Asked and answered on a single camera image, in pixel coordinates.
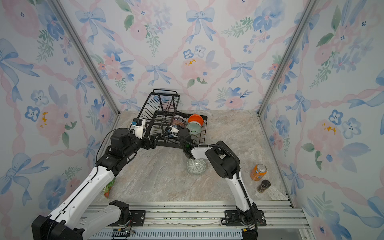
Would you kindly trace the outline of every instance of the dish rack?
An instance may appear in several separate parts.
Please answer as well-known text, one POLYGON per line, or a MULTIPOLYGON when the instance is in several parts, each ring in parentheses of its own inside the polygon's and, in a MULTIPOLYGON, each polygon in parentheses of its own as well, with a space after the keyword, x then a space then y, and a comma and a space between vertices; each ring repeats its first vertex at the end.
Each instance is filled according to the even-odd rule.
MULTIPOLYGON (((180 95, 176 91, 153 89, 153 91, 147 97, 144 106, 141 108, 139 115, 137 116, 138 118, 144 118, 146 120, 145 136, 156 133, 164 135, 166 133, 165 128, 172 125, 175 115, 183 117, 185 125, 188 124, 188 118, 192 114, 177 111, 179 100, 180 95)), ((201 115, 201 117, 204 121, 201 133, 198 135, 191 135, 192 140, 196 144, 204 144, 205 141, 208 117, 204 115, 201 115)), ((159 140, 157 145, 164 147, 182 148, 181 144, 173 139, 159 140)))

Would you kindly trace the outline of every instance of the wall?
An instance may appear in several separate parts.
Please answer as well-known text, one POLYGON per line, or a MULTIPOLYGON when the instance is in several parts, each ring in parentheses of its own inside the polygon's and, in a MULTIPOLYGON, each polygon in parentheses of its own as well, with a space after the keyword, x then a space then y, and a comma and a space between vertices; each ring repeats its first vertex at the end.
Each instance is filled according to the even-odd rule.
POLYGON ((140 109, 154 88, 198 110, 258 109, 306 2, 61 3, 122 110, 140 109))
POLYGON ((384 239, 383 10, 320 0, 263 116, 317 240, 384 239))
POLYGON ((0 239, 31 239, 85 179, 115 115, 45 1, 0 8, 0 239))

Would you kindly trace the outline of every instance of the orange soda can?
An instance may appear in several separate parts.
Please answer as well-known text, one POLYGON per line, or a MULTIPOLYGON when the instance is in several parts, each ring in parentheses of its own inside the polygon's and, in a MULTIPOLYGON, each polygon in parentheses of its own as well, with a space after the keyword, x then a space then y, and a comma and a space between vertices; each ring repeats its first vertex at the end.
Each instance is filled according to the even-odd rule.
POLYGON ((257 164, 251 171, 251 178, 255 181, 259 181, 266 174, 266 166, 263 164, 257 164))

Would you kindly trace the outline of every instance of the black mounting plate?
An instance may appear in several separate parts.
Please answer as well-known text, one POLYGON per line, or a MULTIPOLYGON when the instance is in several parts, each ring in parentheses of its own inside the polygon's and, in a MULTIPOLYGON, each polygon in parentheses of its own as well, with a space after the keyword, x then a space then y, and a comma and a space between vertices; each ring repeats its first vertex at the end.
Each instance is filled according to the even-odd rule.
MULTIPOLYGON (((226 226, 228 227, 244 226, 243 224, 240 223, 240 218, 237 210, 226 210, 224 211, 224 215, 225 215, 224 219, 226 222, 225 224, 226 226)), ((256 211, 256 220, 260 224, 258 226, 261 226, 261 227, 266 226, 266 221, 265 221, 265 216, 263 211, 261 210, 256 211)))
MULTIPOLYGON (((133 216, 132 219, 132 227, 142 227, 144 225, 145 220, 145 210, 129 210, 130 215, 133 216)), ((108 225, 109 227, 119 227, 117 223, 112 223, 108 225)))

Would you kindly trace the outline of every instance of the table surface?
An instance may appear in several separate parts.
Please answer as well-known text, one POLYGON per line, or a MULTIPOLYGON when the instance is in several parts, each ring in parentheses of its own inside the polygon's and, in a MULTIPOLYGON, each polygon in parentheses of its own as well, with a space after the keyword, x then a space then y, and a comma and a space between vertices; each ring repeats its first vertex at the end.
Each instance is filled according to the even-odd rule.
MULTIPOLYGON (((208 117, 205 144, 222 140, 239 157, 244 185, 253 200, 287 200, 278 167, 265 139, 254 111, 183 111, 208 117), (264 193, 256 190, 260 182, 250 178, 254 166, 267 167, 263 179, 271 182, 264 193)), ((129 127, 137 111, 121 113, 119 127, 129 127)), ((235 203, 227 183, 219 177, 207 162, 201 175, 187 172, 187 157, 181 149, 161 147, 140 149, 136 158, 126 165, 116 177, 109 199, 102 193, 94 204, 119 200, 133 202, 163 201, 226 201, 235 203)))

